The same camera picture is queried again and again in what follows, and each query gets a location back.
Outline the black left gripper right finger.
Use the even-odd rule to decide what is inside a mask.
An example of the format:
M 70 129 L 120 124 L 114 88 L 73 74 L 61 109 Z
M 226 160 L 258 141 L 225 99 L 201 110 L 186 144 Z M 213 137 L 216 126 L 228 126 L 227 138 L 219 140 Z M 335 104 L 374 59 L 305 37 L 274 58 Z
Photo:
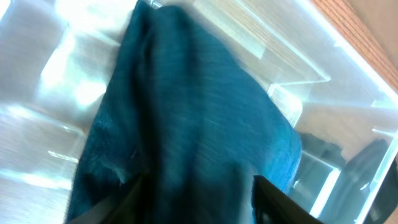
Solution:
M 322 224 L 261 175 L 254 176 L 252 207 L 256 224 Z

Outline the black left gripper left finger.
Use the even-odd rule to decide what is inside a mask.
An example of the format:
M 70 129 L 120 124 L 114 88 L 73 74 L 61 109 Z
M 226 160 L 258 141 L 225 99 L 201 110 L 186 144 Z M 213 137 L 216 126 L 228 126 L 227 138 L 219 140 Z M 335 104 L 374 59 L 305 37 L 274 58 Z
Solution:
M 142 201 L 146 194 L 146 176 L 139 174 L 127 181 L 118 191 L 112 193 L 92 209 L 68 224 L 132 224 L 143 223 L 141 212 L 145 210 Z

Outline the blue denim jeans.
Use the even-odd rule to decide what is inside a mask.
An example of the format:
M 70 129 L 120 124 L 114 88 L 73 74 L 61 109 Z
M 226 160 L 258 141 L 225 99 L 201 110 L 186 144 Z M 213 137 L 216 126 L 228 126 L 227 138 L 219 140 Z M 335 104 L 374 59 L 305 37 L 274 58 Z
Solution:
M 146 223 L 239 223 L 249 220 L 252 177 L 288 193 L 301 151 L 295 129 L 217 37 L 182 7 L 138 1 L 66 219 L 146 172 Z

